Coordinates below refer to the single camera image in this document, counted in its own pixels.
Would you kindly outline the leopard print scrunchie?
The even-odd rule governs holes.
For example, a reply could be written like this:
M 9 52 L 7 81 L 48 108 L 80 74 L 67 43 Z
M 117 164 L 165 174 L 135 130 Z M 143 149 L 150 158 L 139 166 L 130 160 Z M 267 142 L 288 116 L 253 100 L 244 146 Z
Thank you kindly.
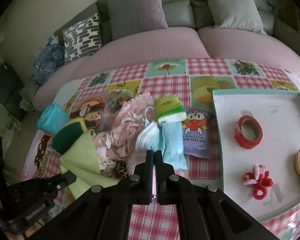
M 127 163 L 124 160 L 118 160 L 115 166 L 115 178 L 123 179 L 128 177 Z

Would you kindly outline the blue face mask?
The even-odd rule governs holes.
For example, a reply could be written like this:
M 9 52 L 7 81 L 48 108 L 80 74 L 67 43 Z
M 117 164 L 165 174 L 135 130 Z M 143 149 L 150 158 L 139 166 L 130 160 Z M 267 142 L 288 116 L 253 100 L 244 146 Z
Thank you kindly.
M 181 122 L 163 123 L 162 135 L 164 139 L 163 161 L 172 165 L 175 171 L 187 170 Z

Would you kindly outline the light green cloth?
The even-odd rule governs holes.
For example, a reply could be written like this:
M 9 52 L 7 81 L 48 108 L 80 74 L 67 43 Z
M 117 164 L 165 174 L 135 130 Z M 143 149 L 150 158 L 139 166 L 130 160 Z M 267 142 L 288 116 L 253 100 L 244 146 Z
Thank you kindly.
M 77 177 L 69 186 L 75 199 L 94 185 L 109 187 L 119 182 L 113 177 L 116 161 L 106 155 L 106 147 L 95 146 L 97 140 L 92 129 L 85 131 L 60 158 L 62 174 L 70 171 Z

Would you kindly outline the pink patterned cloth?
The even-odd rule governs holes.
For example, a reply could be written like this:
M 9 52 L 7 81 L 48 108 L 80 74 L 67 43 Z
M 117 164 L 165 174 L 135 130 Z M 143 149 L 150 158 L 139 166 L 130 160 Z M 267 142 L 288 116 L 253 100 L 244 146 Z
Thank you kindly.
M 157 131 L 158 123 L 154 108 L 149 106 L 141 115 L 128 111 L 109 132 L 102 132 L 94 137 L 100 170 L 111 172 L 118 161 L 143 159 L 146 156 L 147 142 L 142 136 L 151 135 L 152 128 Z

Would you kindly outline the yellow green sponge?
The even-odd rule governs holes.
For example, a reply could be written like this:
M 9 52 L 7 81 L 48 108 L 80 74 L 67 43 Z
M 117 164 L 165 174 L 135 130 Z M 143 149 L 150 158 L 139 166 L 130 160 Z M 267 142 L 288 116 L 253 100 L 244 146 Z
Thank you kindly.
M 70 120 L 53 138 L 52 149 L 63 155 L 88 129 L 83 118 Z

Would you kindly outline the purple baby wipes pack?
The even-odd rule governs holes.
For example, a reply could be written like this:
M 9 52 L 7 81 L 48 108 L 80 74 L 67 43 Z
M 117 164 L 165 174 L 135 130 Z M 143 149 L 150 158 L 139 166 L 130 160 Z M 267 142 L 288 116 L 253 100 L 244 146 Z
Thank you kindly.
M 184 153 L 197 158 L 210 159 L 209 121 L 211 113 L 193 107 L 185 107 L 183 121 Z

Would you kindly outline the green white tissue pack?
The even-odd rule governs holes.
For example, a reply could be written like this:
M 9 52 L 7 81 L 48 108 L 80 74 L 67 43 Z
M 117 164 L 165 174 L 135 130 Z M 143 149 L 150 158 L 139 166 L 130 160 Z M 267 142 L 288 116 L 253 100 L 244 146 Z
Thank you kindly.
M 154 100 L 158 124 L 183 122 L 186 120 L 186 111 L 176 95 L 169 95 Z

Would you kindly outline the red tape roll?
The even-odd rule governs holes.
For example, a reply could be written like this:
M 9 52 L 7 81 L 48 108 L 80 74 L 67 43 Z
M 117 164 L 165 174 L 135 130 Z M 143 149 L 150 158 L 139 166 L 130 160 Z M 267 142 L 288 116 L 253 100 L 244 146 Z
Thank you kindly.
M 246 150 L 252 150 L 260 144 L 263 131 L 256 119 L 244 115 L 237 122 L 234 138 L 239 146 Z

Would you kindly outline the pink fluffy towel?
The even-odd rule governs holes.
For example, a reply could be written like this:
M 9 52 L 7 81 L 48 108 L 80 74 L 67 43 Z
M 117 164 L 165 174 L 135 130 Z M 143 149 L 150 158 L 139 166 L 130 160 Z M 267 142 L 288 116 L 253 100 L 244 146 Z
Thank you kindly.
M 117 117 L 123 118 L 128 116 L 129 112 L 142 116 L 148 107 L 154 106 L 153 96 L 149 92 L 144 92 L 123 103 Z

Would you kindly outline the teal plastic box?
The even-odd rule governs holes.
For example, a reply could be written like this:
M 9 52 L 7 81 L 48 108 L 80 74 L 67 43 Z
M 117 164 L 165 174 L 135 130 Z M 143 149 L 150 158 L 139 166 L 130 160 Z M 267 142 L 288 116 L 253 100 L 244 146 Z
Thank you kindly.
M 56 135 L 69 121 L 69 116 L 61 106 L 53 103 L 43 110 L 37 122 L 37 128 L 44 133 Z

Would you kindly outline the clear plastic box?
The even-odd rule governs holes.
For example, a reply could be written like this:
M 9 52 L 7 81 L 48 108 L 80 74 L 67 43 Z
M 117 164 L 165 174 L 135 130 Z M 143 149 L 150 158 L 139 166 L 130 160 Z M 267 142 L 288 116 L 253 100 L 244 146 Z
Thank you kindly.
M 111 129 L 119 107 L 111 94 L 104 90 L 90 95 L 83 93 L 76 99 L 72 97 L 66 111 L 70 119 L 82 118 L 87 129 L 99 133 Z

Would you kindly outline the teal shallow cardboard tray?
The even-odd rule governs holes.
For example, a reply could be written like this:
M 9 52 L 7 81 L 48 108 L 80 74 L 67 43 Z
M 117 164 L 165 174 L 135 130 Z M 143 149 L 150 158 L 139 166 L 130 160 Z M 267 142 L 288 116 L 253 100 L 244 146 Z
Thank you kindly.
M 300 176 L 295 155 L 300 148 L 300 92 L 271 89 L 224 89 L 212 93 L 222 159 L 223 191 L 260 223 L 300 204 Z M 239 146 L 235 128 L 250 115 L 260 124 L 261 142 L 252 150 Z M 255 200 L 243 175 L 263 164 L 274 182 L 266 198 Z

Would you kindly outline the pink sofa cover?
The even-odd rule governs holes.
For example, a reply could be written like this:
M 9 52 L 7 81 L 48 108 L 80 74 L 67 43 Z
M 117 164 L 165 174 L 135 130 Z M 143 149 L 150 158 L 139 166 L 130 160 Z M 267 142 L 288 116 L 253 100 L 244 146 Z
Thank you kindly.
M 112 41 L 94 55 L 62 66 L 38 90 L 33 105 L 42 111 L 66 83 L 104 70 L 187 57 L 255 62 L 286 69 L 300 80 L 300 56 L 290 44 L 278 38 L 236 29 L 204 27 L 195 31 L 187 27 L 171 27 Z

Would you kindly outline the purple cushion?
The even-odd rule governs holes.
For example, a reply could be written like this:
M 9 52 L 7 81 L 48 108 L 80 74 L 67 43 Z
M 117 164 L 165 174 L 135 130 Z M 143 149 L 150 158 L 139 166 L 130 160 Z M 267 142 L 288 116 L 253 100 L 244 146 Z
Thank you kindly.
M 112 40 L 167 29 L 162 0 L 107 0 Z

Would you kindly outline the grey sofa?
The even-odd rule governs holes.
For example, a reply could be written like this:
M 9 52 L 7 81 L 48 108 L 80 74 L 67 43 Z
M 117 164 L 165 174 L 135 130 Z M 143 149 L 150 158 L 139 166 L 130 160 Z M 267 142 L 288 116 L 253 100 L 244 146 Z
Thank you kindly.
M 270 12 L 267 0 L 254 2 L 265 36 L 215 29 L 207 0 L 162 0 L 162 8 L 169 27 L 198 31 L 203 47 L 213 59 L 253 61 L 300 75 L 300 34 Z

